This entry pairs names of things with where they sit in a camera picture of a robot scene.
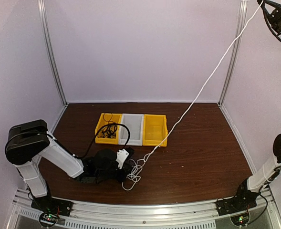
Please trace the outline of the yellow bin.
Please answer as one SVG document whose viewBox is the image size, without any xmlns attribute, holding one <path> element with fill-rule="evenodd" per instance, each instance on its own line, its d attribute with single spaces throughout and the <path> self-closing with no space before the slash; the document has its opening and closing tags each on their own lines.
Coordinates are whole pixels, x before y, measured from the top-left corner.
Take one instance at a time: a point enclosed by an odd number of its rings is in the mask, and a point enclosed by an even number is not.
<svg viewBox="0 0 281 229">
<path fill-rule="evenodd" d="M 122 114 L 101 113 L 99 121 L 95 128 L 95 142 L 97 144 L 117 145 L 119 141 L 119 124 L 121 123 Z"/>
<path fill-rule="evenodd" d="M 168 135 L 166 115 L 144 114 L 143 145 L 166 147 Z"/>
</svg>

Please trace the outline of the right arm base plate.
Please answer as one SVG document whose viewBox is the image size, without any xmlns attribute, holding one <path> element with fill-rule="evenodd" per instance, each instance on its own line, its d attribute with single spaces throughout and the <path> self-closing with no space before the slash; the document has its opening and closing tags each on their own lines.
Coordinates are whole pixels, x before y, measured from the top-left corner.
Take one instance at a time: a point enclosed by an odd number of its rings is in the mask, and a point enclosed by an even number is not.
<svg viewBox="0 0 281 229">
<path fill-rule="evenodd" d="M 215 204 L 219 216 L 246 211 L 247 209 L 257 206 L 256 201 L 245 202 L 244 200 L 238 200 L 235 197 L 217 200 Z"/>
</svg>

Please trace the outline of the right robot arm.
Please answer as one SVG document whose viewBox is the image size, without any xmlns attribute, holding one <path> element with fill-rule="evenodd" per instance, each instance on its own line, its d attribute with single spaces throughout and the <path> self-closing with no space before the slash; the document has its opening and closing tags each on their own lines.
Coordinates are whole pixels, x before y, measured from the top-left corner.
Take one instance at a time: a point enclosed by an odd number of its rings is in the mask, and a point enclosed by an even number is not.
<svg viewBox="0 0 281 229">
<path fill-rule="evenodd" d="M 259 0 L 265 23 L 272 35 L 281 43 L 281 4 L 271 0 Z M 281 173 L 281 134 L 273 143 L 273 155 L 254 175 L 245 179 L 237 189 L 231 204 L 235 210 L 250 207 L 260 195 L 262 189 L 268 186 Z"/>
</svg>

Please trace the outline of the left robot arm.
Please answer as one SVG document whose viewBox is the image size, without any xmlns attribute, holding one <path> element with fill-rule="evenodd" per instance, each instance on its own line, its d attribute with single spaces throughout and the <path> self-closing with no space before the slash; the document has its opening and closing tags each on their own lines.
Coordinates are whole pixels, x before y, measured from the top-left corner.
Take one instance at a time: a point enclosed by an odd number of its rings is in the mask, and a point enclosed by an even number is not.
<svg viewBox="0 0 281 229">
<path fill-rule="evenodd" d="M 56 208 L 56 201 L 34 161 L 36 156 L 47 159 L 80 183 L 99 184 L 109 179 L 124 182 L 132 170 L 128 161 L 134 152 L 133 148 L 124 145 L 117 152 L 103 149 L 91 157 L 77 156 L 48 131 L 47 123 L 42 119 L 11 127 L 5 145 L 7 160 L 17 168 L 32 199 L 46 212 Z"/>
</svg>

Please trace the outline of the white bin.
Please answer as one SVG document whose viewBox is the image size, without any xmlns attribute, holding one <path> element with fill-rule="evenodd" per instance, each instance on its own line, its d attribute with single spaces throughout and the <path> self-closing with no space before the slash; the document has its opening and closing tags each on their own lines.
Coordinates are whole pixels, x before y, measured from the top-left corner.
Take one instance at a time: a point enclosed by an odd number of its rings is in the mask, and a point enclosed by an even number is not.
<svg viewBox="0 0 281 229">
<path fill-rule="evenodd" d="M 144 114 L 122 114 L 121 124 L 130 131 L 130 138 L 127 146 L 143 145 Z M 128 131 L 120 126 L 118 144 L 124 145 L 128 138 Z"/>
</svg>

